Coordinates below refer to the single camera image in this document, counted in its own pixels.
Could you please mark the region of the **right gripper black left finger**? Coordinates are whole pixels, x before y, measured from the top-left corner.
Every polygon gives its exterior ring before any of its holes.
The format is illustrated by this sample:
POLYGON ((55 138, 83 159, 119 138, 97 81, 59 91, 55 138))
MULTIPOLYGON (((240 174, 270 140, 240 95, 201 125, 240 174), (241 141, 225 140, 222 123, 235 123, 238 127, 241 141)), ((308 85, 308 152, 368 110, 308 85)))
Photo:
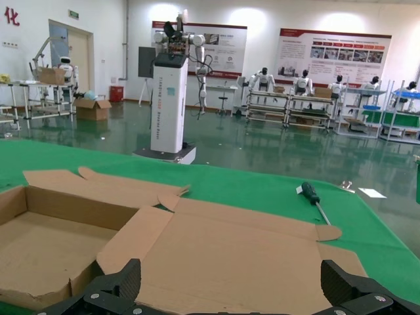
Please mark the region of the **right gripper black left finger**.
POLYGON ((131 259, 119 272, 97 276, 82 293, 34 313, 132 314, 140 285, 140 260, 131 259))

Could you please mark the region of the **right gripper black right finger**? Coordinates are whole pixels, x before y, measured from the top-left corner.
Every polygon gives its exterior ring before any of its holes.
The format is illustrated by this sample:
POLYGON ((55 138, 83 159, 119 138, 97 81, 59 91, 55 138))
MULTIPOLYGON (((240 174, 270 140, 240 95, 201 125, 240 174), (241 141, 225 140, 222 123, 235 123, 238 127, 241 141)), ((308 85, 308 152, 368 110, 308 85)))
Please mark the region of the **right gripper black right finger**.
POLYGON ((374 279, 345 272, 332 260, 321 263, 321 288, 331 304, 321 314, 419 315, 419 305, 397 297, 374 279))

